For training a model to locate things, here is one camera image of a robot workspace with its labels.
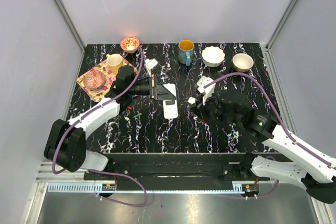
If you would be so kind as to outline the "white remote control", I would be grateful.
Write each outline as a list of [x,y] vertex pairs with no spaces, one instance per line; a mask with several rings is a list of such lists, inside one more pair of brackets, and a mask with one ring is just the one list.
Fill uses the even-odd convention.
[[[168,83],[164,86],[173,94],[176,95],[175,84]],[[165,119],[175,119],[178,117],[177,100],[163,100],[163,115]]]

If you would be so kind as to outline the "white battery cover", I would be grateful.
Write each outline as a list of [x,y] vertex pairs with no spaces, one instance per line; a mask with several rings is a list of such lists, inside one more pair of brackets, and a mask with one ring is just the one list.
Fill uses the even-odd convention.
[[193,97],[190,97],[190,98],[188,99],[187,102],[188,102],[189,104],[194,104],[194,103],[196,103],[196,99],[193,98]]

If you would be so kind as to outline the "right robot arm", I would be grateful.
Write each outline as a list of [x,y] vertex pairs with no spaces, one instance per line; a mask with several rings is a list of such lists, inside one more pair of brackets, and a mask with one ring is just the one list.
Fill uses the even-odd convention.
[[238,126],[242,136],[269,146],[289,162],[278,162],[247,153],[227,178],[251,180],[268,177],[296,185],[312,198],[335,203],[335,158],[328,157],[282,127],[272,114],[256,110],[244,98],[230,101],[203,95],[188,99],[188,109],[203,120],[228,121]]

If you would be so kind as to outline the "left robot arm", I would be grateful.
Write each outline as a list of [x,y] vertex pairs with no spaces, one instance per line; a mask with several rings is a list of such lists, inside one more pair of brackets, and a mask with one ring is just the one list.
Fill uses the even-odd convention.
[[87,138],[102,124],[120,115],[131,104],[135,95],[162,100],[164,105],[176,101],[176,86],[162,84],[158,75],[137,80],[132,66],[123,66],[105,97],[90,110],[65,121],[56,120],[51,127],[44,149],[44,157],[62,170],[95,170],[101,179],[112,177],[114,168],[109,159],[86,148]]

